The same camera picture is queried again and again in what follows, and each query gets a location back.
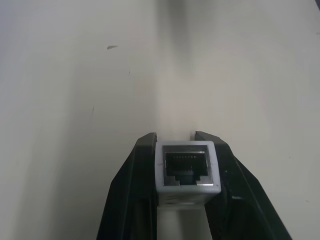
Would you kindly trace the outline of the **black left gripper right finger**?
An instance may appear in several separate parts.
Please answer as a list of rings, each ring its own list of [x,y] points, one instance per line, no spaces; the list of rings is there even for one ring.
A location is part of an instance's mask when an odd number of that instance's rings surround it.
[[[290,240],[291,236],[258,179],[218,136],[196,131],[197,141],[212,141],[221,192],[205,204],[214,240]]]

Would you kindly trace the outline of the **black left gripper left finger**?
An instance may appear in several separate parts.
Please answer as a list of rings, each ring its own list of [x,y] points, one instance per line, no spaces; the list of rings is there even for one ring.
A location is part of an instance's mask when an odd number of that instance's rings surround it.
[[[155,132],[140,137],[111,181],[98,240],[157,239],[156,143]]]

